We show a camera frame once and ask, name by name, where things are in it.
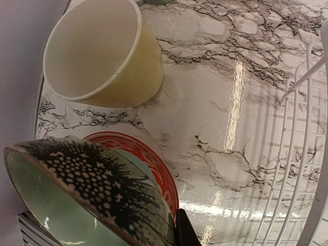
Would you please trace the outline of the white red patterned teacup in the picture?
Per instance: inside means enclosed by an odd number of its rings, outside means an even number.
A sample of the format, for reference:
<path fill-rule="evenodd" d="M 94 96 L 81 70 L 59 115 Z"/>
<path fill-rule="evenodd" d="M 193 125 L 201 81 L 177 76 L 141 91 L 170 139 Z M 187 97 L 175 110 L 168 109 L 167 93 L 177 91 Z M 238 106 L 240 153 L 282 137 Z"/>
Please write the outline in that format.
<path fill-rule="evenodd" d="M 154 150 L 133 136 L 114 131 L 93 133 L 84 139 L 102 144 L 108 148 L 124 150 L 143 161 L 159 185 L 162 196 L 169 205 L 173 219 L 176 219 L 176 211 L 179 209 L 176 183 L 165 162 Z"/>

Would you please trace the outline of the pale green ceramic bowl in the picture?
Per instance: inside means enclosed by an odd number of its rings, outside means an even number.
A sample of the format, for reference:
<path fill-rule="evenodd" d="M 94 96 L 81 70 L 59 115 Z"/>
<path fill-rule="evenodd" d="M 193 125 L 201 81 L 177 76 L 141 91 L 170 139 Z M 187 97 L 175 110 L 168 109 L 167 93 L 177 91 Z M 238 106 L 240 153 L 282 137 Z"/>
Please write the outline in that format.
<path fill-rule="evenodd" d="M 4 148 L 6 171 L 40 225 L 62 245 L 176 245 L 175 222 L 137 157 L 87 140 Z"/>

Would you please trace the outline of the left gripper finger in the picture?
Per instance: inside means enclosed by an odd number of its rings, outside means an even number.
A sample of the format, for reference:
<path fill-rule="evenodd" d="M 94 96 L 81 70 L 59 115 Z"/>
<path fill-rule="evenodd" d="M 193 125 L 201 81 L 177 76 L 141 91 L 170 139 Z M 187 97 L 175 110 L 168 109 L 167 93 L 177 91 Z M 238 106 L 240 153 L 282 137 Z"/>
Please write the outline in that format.
<path fill-rule="evenodd" d="M 176 211 L 176 239 L 179 246 L 201 246 L 184 209 Z"/>

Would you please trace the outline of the tall shell patterned mug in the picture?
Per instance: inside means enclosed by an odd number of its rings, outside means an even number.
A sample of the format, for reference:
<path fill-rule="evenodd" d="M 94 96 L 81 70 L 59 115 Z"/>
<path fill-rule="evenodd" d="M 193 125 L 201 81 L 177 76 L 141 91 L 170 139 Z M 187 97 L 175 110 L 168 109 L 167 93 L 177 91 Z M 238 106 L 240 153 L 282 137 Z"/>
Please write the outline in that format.
<path fill-rule="evenodd" d="M 143 0 L 147 4 L 163 5 L 174 2 L 174 0 Z"/>

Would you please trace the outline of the yellow ceramic cup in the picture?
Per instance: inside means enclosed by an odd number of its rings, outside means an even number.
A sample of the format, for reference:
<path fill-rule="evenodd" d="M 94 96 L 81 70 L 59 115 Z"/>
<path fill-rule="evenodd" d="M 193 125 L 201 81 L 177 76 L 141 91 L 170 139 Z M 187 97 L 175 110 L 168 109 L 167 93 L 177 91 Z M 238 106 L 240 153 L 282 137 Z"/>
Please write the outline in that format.
<path fill-rule="evenodd" d="M 60 99 L 126 108 L 154 97 L 164 70 L 160 46 L 135 1 L 80 1 L 53 28 L 43 74 Z"/>

